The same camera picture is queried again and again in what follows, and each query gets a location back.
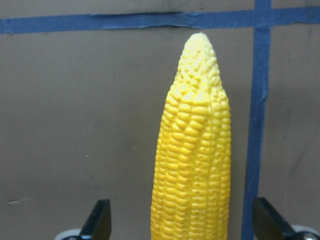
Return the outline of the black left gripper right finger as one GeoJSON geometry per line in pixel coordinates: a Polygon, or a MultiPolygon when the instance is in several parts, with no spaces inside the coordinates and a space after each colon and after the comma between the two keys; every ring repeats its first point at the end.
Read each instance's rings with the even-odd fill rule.
{"type": "Polygon", "coordinates": [[[264,197],[252,204],[252,228],[257,240],[292,240],[297,232],[264,197]]]}

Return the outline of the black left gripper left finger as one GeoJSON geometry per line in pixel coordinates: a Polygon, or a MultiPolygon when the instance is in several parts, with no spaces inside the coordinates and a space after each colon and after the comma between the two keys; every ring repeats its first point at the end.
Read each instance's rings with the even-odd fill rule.
{"type": "Polygon", "coordinates": [[[111,202],[100,199],[90,212],[80,233],[80,240],[109,240],[112,232],[111,202]]]}

